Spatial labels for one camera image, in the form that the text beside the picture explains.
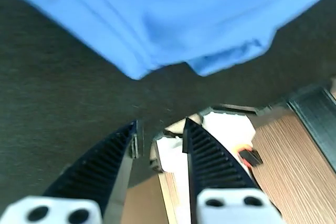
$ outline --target black rubber grip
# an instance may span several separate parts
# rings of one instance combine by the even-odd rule
[[[336,100],[324,87],[297,94],[288,105],[336,172]]]
[[[98,142],[68,167],[43,195],[91,199],[98,203],[103,215],[122,159],[137,132],[136,124],[131,122]]]
[[[186,119],[183,141],[195,195],[205,188],[257,188],[234,156],[191,119]]]

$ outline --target dark gray carpet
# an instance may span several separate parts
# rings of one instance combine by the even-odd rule
[[[336,73],[336,0],[281,29],[264,56],[202,78],[186,64],[124,76],[20,0],[0,0],[0,210],[40,194],[68,163],[139,119],[145,153],[164,126],[209,105],[263,106]],[[142,158],[130,186],[151,175]]]

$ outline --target wood grain panel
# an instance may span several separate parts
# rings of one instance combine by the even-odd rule
[[[180,204],[180,199],[174,174],[161,173],[159,174],[159,180],[169,224],[178,224],[176,207]]]
[[[288,224],[336,223],[336,176],[294,115],[257,130],[264,165],[254,169],[262,189]]]
[[[154,176],[127,191],[121,224],[135,223],[169,223],[158,176]]]

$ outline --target blue fabric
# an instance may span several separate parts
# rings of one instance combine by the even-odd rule
[[[133,79],[186,61],[198,74],[263,54],[318,0],[26,0]]]

